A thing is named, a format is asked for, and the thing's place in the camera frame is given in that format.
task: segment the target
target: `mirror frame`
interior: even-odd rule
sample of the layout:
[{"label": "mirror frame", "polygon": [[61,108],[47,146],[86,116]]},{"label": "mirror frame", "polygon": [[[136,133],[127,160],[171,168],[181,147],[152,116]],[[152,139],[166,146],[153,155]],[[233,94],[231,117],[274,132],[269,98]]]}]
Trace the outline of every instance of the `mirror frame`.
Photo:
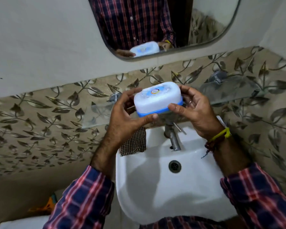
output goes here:
[{"label": "mirror frame", "polygon": [[218,36],[216,36],[215,38],[211,39],[210,41],[208,42],[203,42],[203,43],[200,43],[200,44],[195,44],[195,45],[187,45],[187,46],[184,46],[184,47],[179,47],[179,48],[172,48],[168,51],[160,51],[158,53],[155,53],[155,54],[151,54],[151,55],[145,55],[145,56],[140,56],[140,57],[135,57],[135,58],[127,58],[127,57],[122,57],[122,56],[118,56],[116,53],[114,53],[114,49],[107,43],[107,40],[106,38],[104,37],[104,34],[103,34],[103,30],[101,28],[101,26],[99,25],[99,22],[96,20],[96,14],[95,14],[95,11],[94,9],[92,8],[92,5],[90,3],[90,1],[88,0],[89,2],[89,5],[90,5],[90,8],[92,10],[92,13],[93,13],[93,16],[94,16],[94,19],[96,21],[96,24],[99,28],[99,32],[101,34],[101,37],[103,39],[103,42],[105,43],[107,49],[115,56],[117,57],[118,59],[122,60],[122,61],[126,61],[126,62],[137,62],[137,61],[140,61],[140,60],[144,60],[144,59],[150,59],[150,58],[153,58],[153,57],[160,57],[160,56],[163,56],[163,55],[171,55],[171,54],[175,54],[175,53],[180,53],[180,52],[183,52],[183,51],[189,51],[189,50],[193,50],[193,48],[197,48],[197,49],[201,49],[201,48],[205,48],[206,45],[212,45],[216,42],[218,42],[223,36],[225,36],[225,34],[228,32],[228,30],[231,28],[234,20],[235,20],[235,17],[237,15],[237,12],[238,12],[238,8],[240,6],[240,3],[241,3],[241,0],[238,0],[237,2],[237,5],[236,5],[236,8],[235,8],[235,11],[234,11],[234,14],[231,18],[231,21],[229,22],[229,24],[227,25],[227,27],[225,28],[225,30]]}]

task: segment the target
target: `plaid shirt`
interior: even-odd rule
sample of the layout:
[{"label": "plaid shirt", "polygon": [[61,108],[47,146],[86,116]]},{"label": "plaid shirt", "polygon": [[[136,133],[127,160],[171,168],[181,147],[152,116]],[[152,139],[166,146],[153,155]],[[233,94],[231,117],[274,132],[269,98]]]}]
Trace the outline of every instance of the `plaid shirt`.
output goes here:
[{"label": "plaid shirt", "polygon": [[[220,180],[226,196],[249,228],[286,229],[286,196],[277,181],[253,163],[249,168]],[[101,229],[110,212],[114,184],[88,166],[73,181],[44,225],[44,229]],[[163,218],[141,229],[225,228],[223,223],[194,216]]]},{"label": "plaid shirt", "polygon": [[167,0],[89,0],[113,49],[130,50],[145,42],[175,45]]}]

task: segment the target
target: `mirror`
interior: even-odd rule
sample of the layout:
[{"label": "mirror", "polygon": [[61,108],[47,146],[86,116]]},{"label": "mirror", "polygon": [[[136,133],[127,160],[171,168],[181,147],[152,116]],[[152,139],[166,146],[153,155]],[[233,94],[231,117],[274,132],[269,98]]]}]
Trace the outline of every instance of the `mirror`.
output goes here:
[{"label": "mirror", "polygon": [[89,0],[108,47],[139,57],[210,42],[240,0]]}]

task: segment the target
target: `hand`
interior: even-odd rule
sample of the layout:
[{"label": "hand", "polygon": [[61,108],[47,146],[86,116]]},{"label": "hand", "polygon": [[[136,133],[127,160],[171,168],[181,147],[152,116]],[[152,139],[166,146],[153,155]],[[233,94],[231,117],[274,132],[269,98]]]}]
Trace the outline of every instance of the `hand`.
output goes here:
[{"label": "hand", "polygon": [[161,50],[161,47],[163,48],[163,50],[167,51],[168,49],[171,49],[173,48],[173,45],[169,42],[158,42],[158,46],[160,47],[160,50]]},{"label": "hand", "polygon": [[130,114],[135,111],[133,94],[141,90],[142,88],[133,88],[123,92],[112,109],[105,138],[117,149],[130,139],[139,128],[158,119],[157,114],[151,114],[137,119],[130,117]]},{"label": "hand", "polygon": [[210,140],[222,130],[224,126],[217,119],[208,98],[189,86],[180,85],[182,94],[187,95],[187,108],[177,104],[169,104],[168,108],[186,118],[193,124],[199,136]]},{"label": "hand", "polygon": [[120,56],[123,56],[123,57],[134,57],[134,56],[136,56],[135,53],[130,52],[130,51],[128,51],[128,50],[120,50],[120,49],[117,49],[117,50],[116,50],[116,53],[117,53],[118,55],[120,55]]}]

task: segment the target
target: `checkered towel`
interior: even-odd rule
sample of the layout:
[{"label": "checkered towel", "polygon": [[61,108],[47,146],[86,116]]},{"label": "checkered towel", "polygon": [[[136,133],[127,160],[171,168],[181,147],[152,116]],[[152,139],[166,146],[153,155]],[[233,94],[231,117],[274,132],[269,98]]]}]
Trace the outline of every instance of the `checkered towel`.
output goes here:
[{"label": "checkered towel", "polygon": [[146,131],[141,127],[120,149],[121,156],[136,154],[146,150]]}]

